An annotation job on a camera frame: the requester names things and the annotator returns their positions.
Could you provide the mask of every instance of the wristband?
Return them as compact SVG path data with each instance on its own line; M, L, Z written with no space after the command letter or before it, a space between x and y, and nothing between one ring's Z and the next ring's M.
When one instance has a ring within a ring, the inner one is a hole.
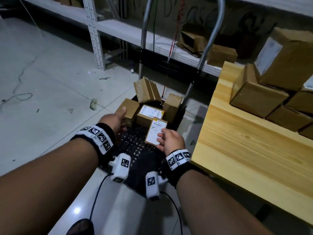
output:
M97 123L93 126L84 127L71 140L75 138L82 138L94 147L98 155L99 165L107 164L110 161L109 155L115 146L115 134L107 124Z
M205 174L200 168L190 163L191 156L187 149L178 149L166 157L165 175L169 183L176 188L179 179L189 170Z

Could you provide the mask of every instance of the hand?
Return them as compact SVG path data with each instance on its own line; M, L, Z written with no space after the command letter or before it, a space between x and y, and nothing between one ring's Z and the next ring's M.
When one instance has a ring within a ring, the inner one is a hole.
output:
M158 133L157 141L160 143L156 147L168 156L178 149L186 149L184 138L174 130L163 128L162 133Z
M115 135L125 132L127 128L126 123L124 123L123 120L125 119L126 112L127 109L124 106L121 110L115 112L115 114L107 114L102 116L99 120L99 123L105 123L110 126Z

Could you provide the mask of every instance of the green rope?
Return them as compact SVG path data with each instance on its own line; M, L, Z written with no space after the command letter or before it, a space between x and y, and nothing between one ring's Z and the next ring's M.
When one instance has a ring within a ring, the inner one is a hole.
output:
M156 11L154 14L154 21L153 21L153 51L154 51L154 39L155 39L155 26L156 26L156 15L157 15L157 4L156 4Z

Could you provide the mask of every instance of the forearm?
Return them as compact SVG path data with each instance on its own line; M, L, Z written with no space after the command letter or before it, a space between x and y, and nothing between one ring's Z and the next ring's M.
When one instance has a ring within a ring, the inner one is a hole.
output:
M47 234L97 168L93 146L77 138L0 177L4 234Z
M177 194L191 234L272 234L209 177L190 170L177 183Z

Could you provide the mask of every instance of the wooden table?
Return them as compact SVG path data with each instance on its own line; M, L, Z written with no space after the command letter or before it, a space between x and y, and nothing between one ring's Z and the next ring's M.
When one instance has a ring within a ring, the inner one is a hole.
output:
M242 69L225 62L192 162L313 224L313 141L229 105Z

